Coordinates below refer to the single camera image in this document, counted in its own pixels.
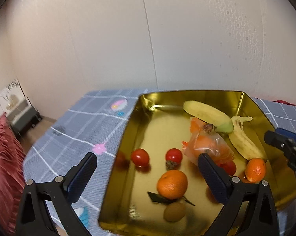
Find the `mandarin with green leaf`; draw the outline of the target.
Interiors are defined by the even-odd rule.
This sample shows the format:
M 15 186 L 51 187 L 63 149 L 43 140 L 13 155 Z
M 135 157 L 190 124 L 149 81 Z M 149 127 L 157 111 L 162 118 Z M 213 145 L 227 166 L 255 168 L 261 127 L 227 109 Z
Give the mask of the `mandarin with green leaf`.
M 260 182 L 266 175 L 266 164 L 261 158 L 249 160 L 245 169 L 245 177 L 251 183 Z

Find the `yellow banana with long stem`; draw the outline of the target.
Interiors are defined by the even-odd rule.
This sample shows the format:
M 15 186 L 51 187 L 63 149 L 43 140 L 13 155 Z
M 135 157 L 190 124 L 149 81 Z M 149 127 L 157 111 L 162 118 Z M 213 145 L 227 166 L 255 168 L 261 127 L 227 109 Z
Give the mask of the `yellow banana with long stem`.
M 253 120 L 253 117 L 233 116 L 231 121 L 233 123 L 233 132 L 229 134 L 229 139 L 238 153 L 246 160 L 260 158 L 267 161 L 265 151 L 257 147 L 257 145 L 247 136 L 243 130 L 243 124 Z

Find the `small brown longan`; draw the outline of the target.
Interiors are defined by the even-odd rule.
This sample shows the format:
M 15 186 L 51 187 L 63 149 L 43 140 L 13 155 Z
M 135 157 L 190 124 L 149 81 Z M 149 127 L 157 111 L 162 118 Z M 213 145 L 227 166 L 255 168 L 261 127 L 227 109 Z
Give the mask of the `small brown longan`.
M 167 222 L 178 222 L 186 215 L 186 206 L 181 202 L 173 202 L 164 210 L 163 218 Z

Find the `large orange mandarin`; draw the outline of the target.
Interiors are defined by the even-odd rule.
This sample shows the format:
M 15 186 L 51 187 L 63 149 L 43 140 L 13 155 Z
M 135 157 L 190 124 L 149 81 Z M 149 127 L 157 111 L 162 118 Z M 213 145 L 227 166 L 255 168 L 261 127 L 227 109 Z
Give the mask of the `large orange mandarin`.
M 156 185 L 159 195 L 169 200 L 182 198 L 187 188 L 187 176 L 182 171 L 176 169 L 164 173 Z

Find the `plastic bag of orange snacks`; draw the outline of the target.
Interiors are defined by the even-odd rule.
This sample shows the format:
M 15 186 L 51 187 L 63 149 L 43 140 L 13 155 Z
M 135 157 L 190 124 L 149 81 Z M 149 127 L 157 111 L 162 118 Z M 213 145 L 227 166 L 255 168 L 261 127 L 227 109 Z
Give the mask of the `plastic bag of orange snacks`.
M 191 137 L 182 142 L 182 153 L 195 165 L 198 157 L 207 153 L 216 165 L 226 164 L 234 160 L 234 153 L 225 140 L 215 131 L 213 124 L 192 117 L 190 120 Z

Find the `red cherry tomato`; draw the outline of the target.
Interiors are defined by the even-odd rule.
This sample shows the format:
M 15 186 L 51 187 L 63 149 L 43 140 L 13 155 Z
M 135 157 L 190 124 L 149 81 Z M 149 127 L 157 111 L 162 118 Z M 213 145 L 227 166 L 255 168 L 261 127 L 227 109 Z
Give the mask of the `red cherry tomato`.
M 149 160 L 149 154 L 144 149 L 137 149 L 131 154 L 131 161 L 137 167 L 147 167 Z
M 180 166 L 183 160 L 183 154 L 179 149 L 172 148 L 166 152 L 166 168 L 167 170 L 175 169 Z

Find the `small orange kumquat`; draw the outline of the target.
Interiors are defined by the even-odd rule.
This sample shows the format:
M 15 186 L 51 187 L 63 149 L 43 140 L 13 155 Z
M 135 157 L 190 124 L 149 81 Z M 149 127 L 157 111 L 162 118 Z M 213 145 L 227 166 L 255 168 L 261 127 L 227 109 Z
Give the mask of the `small orange kumquat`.
M 220 162 L 218 163 L 218 166 L 224 169 L 229 176 L 233 176 L 237 171 L 236 164 L 233 160 L 224 163 Z

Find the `red sofa blanket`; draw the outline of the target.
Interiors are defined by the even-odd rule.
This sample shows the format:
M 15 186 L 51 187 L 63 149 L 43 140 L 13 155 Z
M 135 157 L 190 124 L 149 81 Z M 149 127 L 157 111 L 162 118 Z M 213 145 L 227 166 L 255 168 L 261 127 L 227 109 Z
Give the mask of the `red sofa blanket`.
M 0 116 L 0 226 L 7 235 L 15 234 L 19 203 L 25 187 L 25 154 L 10 129 L 6 114 Z

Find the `gold tin tray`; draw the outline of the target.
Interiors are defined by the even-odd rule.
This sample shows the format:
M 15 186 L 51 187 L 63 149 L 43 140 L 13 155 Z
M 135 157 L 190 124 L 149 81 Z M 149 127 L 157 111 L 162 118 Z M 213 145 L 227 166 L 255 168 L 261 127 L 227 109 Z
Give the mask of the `gold tin tray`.
M 189 100 L 211 105 L 228 116 L 253 117 L 244 130 L 267 154 L 265 178 L 277 210 L 296 199 L 295 173 L 283 153 L 264 142 L 264 133 L 276 125 L 261 101 L 237 91 L 155 92 L 139 97 L 127 123 L 98 219 L 102 229 L 121 235 L 202 235 L 219 214 L 222 205 L 210 199 L 199 169 L 187 158 L 180 166 L 188 179 L 188 204 L 182 220 L 166 222 L 166 206 L 155 204 L 148 196 L 157 191 L 157 181 L 166 172 L 166 152 L 181 148 L 182 142 L 190 139 L 190 116 L 183 110 L 183 103 Z M 131 161 L 137 149 L 149 154 L 147 167 L 137 167 Z

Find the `white side cabinet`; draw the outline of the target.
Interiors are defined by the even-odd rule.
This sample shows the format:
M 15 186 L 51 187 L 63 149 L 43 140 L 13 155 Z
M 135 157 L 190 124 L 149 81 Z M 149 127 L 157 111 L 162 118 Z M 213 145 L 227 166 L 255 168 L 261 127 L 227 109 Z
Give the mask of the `white side cabinet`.
M 17 79 L 0 90 L 0 116 L 4 115 L 17 138 L 34 128 L 42 116 L 24 94 Z

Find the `blue checked tablecloth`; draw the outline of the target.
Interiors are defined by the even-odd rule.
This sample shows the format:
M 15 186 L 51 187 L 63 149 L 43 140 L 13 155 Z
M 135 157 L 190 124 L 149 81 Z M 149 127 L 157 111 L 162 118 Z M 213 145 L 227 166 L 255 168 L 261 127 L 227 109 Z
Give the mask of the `blue checked tablecloth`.
M 89 92 L 81 97 L 31 147 L 23 163 L 25 179 L 49 182 L 64 175 L 88 152 L 97 154 L 97 168 L 78 202 L 73 204 L 92 235 L 114 235 L 102 229 L 98 219 L 117 150 L 131 113 L 143 90 Z M 296 107 L 261 101 L 276 128 L 296 132 Z M 296 222 L 296 199 L 278 210 L 280 233 L 285 235 Z

